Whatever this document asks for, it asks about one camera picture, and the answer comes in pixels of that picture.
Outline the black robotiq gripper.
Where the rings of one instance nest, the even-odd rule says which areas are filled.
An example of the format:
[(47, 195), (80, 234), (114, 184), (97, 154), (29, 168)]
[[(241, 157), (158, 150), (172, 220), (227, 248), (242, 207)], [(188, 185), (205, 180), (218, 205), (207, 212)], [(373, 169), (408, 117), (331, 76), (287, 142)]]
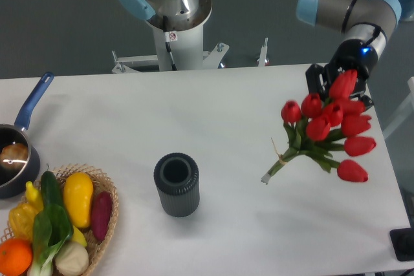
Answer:
[(340, 44), (326, 66), (312, 64), (305, 72), (309, 94), (328, 98), (336, 78), (347, 70), (357, 71), (357, 81), (349, 99), (360, 101), (365, 107), (373, 107), (373, 100), (365, 94), (366, 82), (378, 61), (375, 49), (360, 39), (346, 40)]

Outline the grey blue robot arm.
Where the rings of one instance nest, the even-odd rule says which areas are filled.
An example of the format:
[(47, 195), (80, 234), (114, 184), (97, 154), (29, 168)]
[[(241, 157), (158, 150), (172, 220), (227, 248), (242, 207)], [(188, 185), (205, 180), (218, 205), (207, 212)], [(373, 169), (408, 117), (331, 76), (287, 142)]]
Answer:
[(366, 83), (378, 63), (402, 13), (398, 0), (298, 0), (296, 17), (309, 25), (337, 30), (344, 35), (331, 60), (312, 64), (306, 71), (310, 93), (328, 98), (335, 79), (346, 70), (358, 73), (351, 98), (373, 106)]

